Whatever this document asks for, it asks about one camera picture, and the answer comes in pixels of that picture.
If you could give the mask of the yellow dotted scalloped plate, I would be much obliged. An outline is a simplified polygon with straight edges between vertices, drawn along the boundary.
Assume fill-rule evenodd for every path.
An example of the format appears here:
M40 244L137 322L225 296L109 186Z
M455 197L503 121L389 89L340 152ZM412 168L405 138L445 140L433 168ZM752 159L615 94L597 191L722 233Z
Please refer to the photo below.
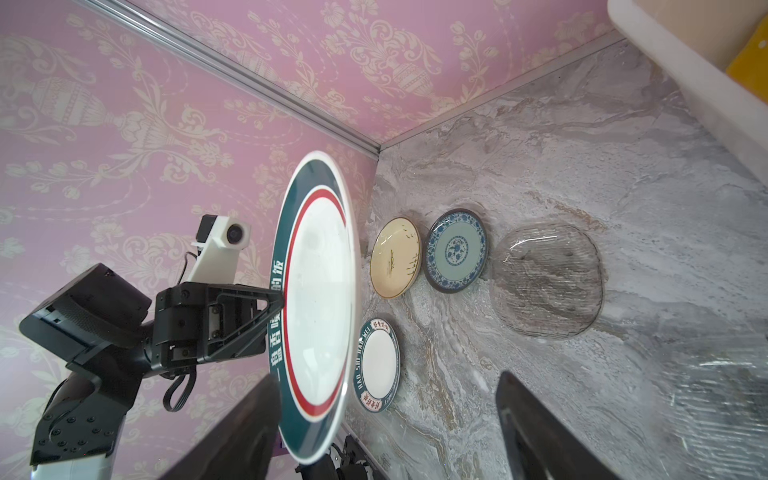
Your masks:
M767 24L764 17L726 69L732 80L764 103L768 102Z

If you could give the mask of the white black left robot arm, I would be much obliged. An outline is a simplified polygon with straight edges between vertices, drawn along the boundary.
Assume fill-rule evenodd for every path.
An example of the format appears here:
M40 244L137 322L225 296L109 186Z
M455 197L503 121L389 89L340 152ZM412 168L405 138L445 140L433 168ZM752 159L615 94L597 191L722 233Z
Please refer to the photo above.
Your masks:
M268 324L283 305L275 290L200 282L150 299L102 263L78 275L19 325L70 372L35 429L32 478L110 478L142 382L170 380L163 406L181 410L199 366L265 352Z

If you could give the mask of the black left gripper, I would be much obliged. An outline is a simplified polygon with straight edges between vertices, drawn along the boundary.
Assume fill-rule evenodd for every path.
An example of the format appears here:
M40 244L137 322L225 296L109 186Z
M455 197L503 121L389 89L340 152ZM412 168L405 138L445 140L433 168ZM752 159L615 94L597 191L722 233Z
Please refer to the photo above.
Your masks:
M183 282L160 292L145 353L151 372L257 356L284 305L277 290L243 284Z

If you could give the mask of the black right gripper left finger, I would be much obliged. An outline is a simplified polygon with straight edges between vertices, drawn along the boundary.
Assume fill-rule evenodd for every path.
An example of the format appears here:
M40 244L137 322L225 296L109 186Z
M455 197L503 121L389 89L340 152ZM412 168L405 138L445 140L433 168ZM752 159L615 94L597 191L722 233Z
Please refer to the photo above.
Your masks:
M265 376L164 479L264 479L281 419L278 381Z

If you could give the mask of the white plate green red rim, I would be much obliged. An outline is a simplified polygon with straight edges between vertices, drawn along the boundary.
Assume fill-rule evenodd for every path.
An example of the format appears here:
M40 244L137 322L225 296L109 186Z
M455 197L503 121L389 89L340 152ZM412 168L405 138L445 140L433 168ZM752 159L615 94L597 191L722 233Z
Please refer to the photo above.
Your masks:
M276 227L270 287L283 305L266 345L281 397L282 443L318 461L340 427L360 322L360 252L353 204L338 164L313 151L289 181Z

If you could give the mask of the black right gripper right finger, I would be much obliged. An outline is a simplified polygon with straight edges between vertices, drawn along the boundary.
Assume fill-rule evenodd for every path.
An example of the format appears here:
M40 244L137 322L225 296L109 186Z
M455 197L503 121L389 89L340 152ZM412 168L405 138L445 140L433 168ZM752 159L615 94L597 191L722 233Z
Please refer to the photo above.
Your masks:
M513 373L500 374L496 407L514 479L615 479Z

